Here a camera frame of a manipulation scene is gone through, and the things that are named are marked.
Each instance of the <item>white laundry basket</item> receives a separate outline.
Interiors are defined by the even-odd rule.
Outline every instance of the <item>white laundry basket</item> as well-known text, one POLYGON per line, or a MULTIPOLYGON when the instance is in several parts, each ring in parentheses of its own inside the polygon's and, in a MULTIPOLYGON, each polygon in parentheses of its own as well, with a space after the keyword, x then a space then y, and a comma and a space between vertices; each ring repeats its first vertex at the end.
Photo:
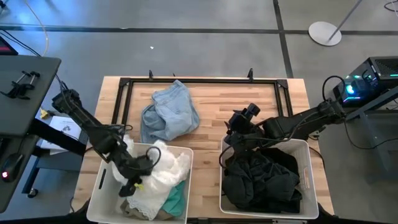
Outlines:
MULTIPOLYGON (((138 156, 144 155, 151 144, 134 143, 134 150, 137 151, 138 156)), ((175 156, 185 153, 191 157, 193 161, 193 151, 186 147, 167 146, 167 149, 175 156)), ((191 170, 185 180, 185 210, 180 217, 175 217, 171 220, 138 220, 134 218, 124 217, 120 209, 120 205, 125 198, 119 197, 119 190, 121 184, 115 180, 112 174, 111 164, 102 161, 99 167, 97 179, 95 181, 93 194, 91 196, 90 204, 87 210, 87 219, 98 223, 112 223, 112 224, 185 224, 187 222, 189 190, 191 185, 191 170)))
MULTIPOLYGON (((221 140, 221 151, 228 147, 228 144, 221 140)), ((315 194, 315 184, 313 182, 310 150, 308 143, 303 140, 291 139, 287 142, 280 142, 273 147, 277 147, 281 151, 294 156, 298 164, 298 174, 300 176, 300 183, 296 189, 302 194, 303 199, 300 202, 300 213, 260 213, 247 212, 240 210, 233 205, 226 196, 221 196, 222 182, 224 178, 223 168, 220 167, 220 209, 224 213, 235 215, 249 215, 259 218, 286 218, 286 219, 316 219, 318 217, 318 203, 315 194)), ((223 163, 233 154, 233 149, 228 150, 222 158, 223 163)))

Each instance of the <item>teal cloth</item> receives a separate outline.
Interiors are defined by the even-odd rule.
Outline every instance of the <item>teal cloth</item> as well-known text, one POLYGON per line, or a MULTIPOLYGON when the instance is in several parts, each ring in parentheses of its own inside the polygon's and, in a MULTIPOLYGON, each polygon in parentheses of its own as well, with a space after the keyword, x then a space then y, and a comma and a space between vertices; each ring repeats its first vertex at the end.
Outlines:
POLYGON ((161 209, 175 217, 182 215, 185 209, 184 186, 185 181, 181 181, 173 187, 161 209))

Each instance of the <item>wooden table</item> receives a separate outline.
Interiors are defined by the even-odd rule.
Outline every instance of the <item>wooden table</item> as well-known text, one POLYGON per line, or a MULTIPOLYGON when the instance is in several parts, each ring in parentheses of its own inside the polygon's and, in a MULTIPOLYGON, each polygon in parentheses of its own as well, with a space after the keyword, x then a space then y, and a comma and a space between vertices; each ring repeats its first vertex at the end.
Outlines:
MULTIPOLYGON (((104 77, 95 112, 95 117, 103 124, 111 123, 119 79, 120 77, 104 77)), ((302 79, 288 79, 288 83, 294 114, 309 109, 304 81, 302 79)), ((168 86, 170 86, 170 83, 134 84, 127 124, 134 127, 130 136, 135 142, 140 140, 142 109, 152 103, 153 92, 163 90, 168 86)), ((220 167, 218 156, 221 138, 226 132, 224 121, 230 119, 233 110, 241 110, 250 103, 257 104, 261 109, 259 115, 253 118, 254 123, 271 116, 278 116, 274 88, 272 85, 265 84, 187 83, 186 86, 190 90, 195 108, 198 111, 200 126, 192 133, 180 136, 168 144, 189 147, 194 150, 188 217, 250 218, 225 214, 219 208, 220 167)), ((126 92, 124 91, 121 102, 124 102, 126 92)), ((282 102, 285 102, 283 94, 281 94, 281 97, 282 102)), ((124 103, 121 103, 120 111, 123 111, 123 106, 124 103)), ((309 141, 308 143, 314 149, 319 150, 317 142, 309 141)), ((318 202, 322 204, 326 211, 333 213, 322 160, 314 152, 312 152, 311 160, 318 202)), ((101 158, 94 151, 86 153, 72 202, 75 210, 81 208, 91 197, 100 163, 101 158)))

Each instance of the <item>floor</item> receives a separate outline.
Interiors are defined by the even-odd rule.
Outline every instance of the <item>floor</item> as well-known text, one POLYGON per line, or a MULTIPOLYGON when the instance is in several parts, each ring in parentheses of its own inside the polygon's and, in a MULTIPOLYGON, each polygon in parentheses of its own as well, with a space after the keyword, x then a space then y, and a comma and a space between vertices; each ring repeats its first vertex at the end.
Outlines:
MULTIPOLYGON (((355 2, 36 0, 30 4, 47 26, 47 56, 62 59, 58 75, 80 93, 84 107, 93 113, 105 75, 147 75, 149 70, 155 76, 245 77, 253 68, 255 77, 303 78, 310 104, 316 106, 326 77, 345 76, 369 56, 397 55, 398 17, 383 8, 387 2, 383 0, 364 0, 341 28, 342 41, 334 47, 318 45, 307 35, 313 22, 337 25, 355 2)), ((42 53, 44 34, 35 17, 23 1, 7 4, 0 26, 42 53)), ((11 45, 20 54, 30 54, 11 45)), ((45 108, 50 108, 57 93, 54 83, 45 108)), ((365 181, 376 169, 372 153, 351 147, 343 126, 329 126, 319 142, 335 213, 397 223, 398 183, 365 181)), ((0 219, 66 214, 76 180, 76 173, 40 171, 34 185, 40 195, 27 199, 19 186, 0 219), (21 205, 30 208, 22 215, 21 205)))

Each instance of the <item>blue denim jeans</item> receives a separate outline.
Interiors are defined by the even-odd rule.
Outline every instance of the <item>blue denim jeans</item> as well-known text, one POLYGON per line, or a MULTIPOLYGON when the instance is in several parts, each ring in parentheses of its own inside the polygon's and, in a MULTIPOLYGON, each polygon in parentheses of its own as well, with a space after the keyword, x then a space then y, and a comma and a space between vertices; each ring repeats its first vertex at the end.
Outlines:
POLYGON ((199 115, 193 107, 188 88, 175 80, 169 89, 152 95, 153 105, 141 114, 141 142, 171 141, 199 126, 199 115))

